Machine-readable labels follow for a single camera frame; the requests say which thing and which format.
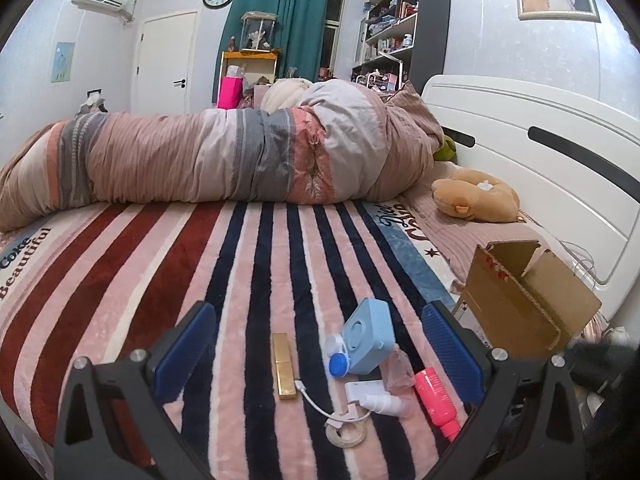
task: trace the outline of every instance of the white headboard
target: white headboard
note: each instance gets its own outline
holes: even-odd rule
[[[444,128],[475,138],[472,148],[457,143],[458,164],[510,184],[534,220],[589,252],[595,272],[583,278],[610,319],[640,271],[640,122],[573,92],[496,77],[434,76],[422,98]]]

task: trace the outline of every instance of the striped blanket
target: striped blanket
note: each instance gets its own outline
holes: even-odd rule
[[[322,342],[362,298],[385,300],[414,370],[439,371],[464,423],[420,324],[427,301],[453,305],[425,240],[395,203],[95,204],[43,219],[0,247],[0,415],[50,478],[70,363],[148,348],[205,299],[218,331],[165,410],[215,478],[423,478],[447,440],[414,394],[408,418],[374,415],[362,444],[334,447],[324,417],[274,394],[270,335],[289,334],[309,394],[341,412],[344,383],[328,376]]]

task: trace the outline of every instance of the pink bag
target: pink bag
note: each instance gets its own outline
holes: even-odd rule
[[[224,76],[220,84],[220,94],[218,95],[218,108],[232,110],[238,107],[242,98],[242,78]]]

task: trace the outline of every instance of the red stripe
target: red stripe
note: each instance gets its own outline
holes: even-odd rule
[[[116,204],[105,209],[89,224],[56,258],[40,281],[33,287],[20,310],[6,330],[0,348],[0,392],[4,402],[17,413],[14,397],[15,367],[22,351],[22,345],[31,326],[53,291],[66,276],[76,260],[89,248],[94,240],[125,209],[126,205]]]
[[[62,381],[78,343],[116,273],[168,204],[145,205],[98,259],[66,302],[45,343],[31,383],[31,413],[41,438],[53,444]]]
[[[120,357],[148,349],[174,327],[223,202],[199,204],[151,279],[131,320]]]

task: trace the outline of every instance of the window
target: window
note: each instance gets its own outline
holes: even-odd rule
[[[320,67],[330,72],[334,71],[335,54],[338,51],[338,36],[340,35],[340,19],[344,0],[328,0],[324,18],[324,36],[322,37],[322,55]]]

